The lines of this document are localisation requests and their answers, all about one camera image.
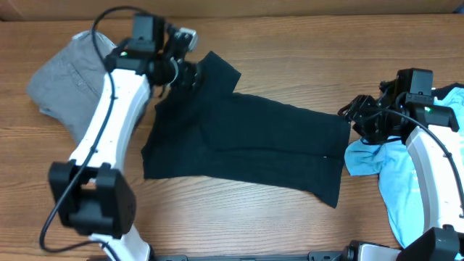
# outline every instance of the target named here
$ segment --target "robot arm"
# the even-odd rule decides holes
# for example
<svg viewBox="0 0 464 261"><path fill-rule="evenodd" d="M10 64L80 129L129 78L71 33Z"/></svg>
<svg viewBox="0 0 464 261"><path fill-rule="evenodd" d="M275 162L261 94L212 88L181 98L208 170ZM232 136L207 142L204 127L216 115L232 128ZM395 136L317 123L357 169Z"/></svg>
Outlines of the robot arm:
<svg viewBox="0 0 464 261"><path fill-rule="evenodd" d="M391 141L388 137L399 136L416 168L424 234L394 258L385 260L454 260L463 245L460 175L464 167L457 142L459 126L451 108L434 105L432 80L428 70L400 70L396 80L381 83L379 99L359 95L339 111L346 120L355 122L353 129L369 144L384 144ZM376 251L388 251L370 244L354 249L356 260L370 260L368 257L376 256Z"/></svg>
<svg viewBox="0 0 464 261"><path fill-rule="evenodd" d="M166 44L165 33L169 35ZM152 248L133 226L136 199L123 177L125 153L152 97L152 86L163 86L164 90L169 85L173 91L190 91L201 83L199 66L184 60L197 40L194 30L177 29L161 17L136 14L132 38L105 58L108 73L85 136L69 162L54 162L50 168L49 183L56 202L76 173L83 170L58 214L64 226L94 242L104 242L104 250L112 260L154 259ZM93 148L106 117L106 126ZM95 152L86 162L92 150ZM81 188L87 183L94 183L95 189Z"/></svg>

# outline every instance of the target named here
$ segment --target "wood grain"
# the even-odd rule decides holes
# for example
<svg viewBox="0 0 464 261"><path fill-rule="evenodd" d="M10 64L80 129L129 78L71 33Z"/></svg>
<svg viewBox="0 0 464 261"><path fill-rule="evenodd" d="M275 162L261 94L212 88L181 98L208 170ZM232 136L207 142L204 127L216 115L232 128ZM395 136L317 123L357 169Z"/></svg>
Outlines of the wood grain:
<svg viewBox="0 0 464 261"><path fill-rule="evenodd" d="M335 113L358 94L378 95L379 81L403 68L433 70L437 87L464 81L459 15L172 22L198 30L199 48L190 60L213 50L242 73L237 91L321 112ZM51 162L67 160L75 145L57 121L38 112L25 87L44 62L90 25L0 23L1 253L23 254L25 260L44 255L37 238L54 204L47 171ZM131 21L108 20L99 29L119 41L130 35ZM287 188L206 177L144 181L140 149L156 102L130 141L125 176L138 200L136 226L157 254L301 254L342 249L352 239L398 247L375 175L349 177L344 170L336 209ZM52 247L81 240L58 220L47 236ZM98 247L62 256L93 254L101 254Z"/></svg>
<svg viewBox="0 0 464 261"><path fill-rule="evenodd" d="M9 0L21 20L92 20L123 0ZM167 17L261 17L286 15L384 15L451 13L463 0L133 0ZM129 18L130 13L113 17Z"/></svg>
<svg viewBox="0 0 464 261"><path fill-rule="evenodd" d="M10 0L0 0L0 21L21 21L24 17Z"/></svg>

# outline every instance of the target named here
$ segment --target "blue towel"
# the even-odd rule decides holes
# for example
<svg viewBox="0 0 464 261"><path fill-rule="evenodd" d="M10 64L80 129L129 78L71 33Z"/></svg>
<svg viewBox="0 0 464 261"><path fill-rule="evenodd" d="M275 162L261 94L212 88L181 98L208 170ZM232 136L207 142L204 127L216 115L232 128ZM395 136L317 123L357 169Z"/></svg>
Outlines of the blue towel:
<svg viewBox="0 0 464 261"><path fill-rule="evenodd" d="M453 88L443 100L435 99L435 104L455 111L460 126L461 155L464 155L464 88ZM380 175L378 188L385 201L393 234L402 247L409 246L423 234L418 177L401 141L381 146L355 141L345 151L345 163L351 175Z"/></svg>

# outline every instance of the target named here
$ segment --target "gray cloth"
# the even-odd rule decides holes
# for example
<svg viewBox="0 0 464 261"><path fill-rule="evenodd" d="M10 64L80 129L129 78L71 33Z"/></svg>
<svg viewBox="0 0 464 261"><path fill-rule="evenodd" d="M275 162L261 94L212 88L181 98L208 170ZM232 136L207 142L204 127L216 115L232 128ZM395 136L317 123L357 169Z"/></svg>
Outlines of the gray cloth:
<svg viewBox="0 0 464 261"><path fill-rule="evenodd" d="M102 34L97 44L106 56L115 45ZM88 31L72 41L31 78L26 92L39 111L58 119L78 144L86 134L103 89L104 68Z"/></svg>

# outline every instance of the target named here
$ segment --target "folded cloth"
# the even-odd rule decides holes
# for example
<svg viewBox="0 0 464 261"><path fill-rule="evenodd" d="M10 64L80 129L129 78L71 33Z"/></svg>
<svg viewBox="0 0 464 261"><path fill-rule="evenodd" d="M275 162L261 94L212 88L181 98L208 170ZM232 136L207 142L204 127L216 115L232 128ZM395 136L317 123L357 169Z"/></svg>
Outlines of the folded cloth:
<svg viewBox="0 0 464 261"><path fill-rule="evenodd" d="M115 45L97 33L97 45L107 55ZM86 134L103 89L105 71L88 31L71 42L32 77L26 91L39 111L58 119L78 144Z"/></svg>
<svg viewBox="0 0 464 261"><path fill-rule="evenodd" d="M314 193L335 207L350 124L335 115L232 94L240 73L210 52L195 91L155 106L145 178L208 175Z"/></svg>
<svg viewBox="0 0 464 261"><path fill-rule="evenodd" d="M451 107L460 126L461 155L464 155L464 88L454 84L432 92L436 105ZM369 146L361 141L350 144L345 162L351 175L379 173L378 187L384 198L393 234L407 247L423 233L423 205L413 160L401 141Z"/></svg>

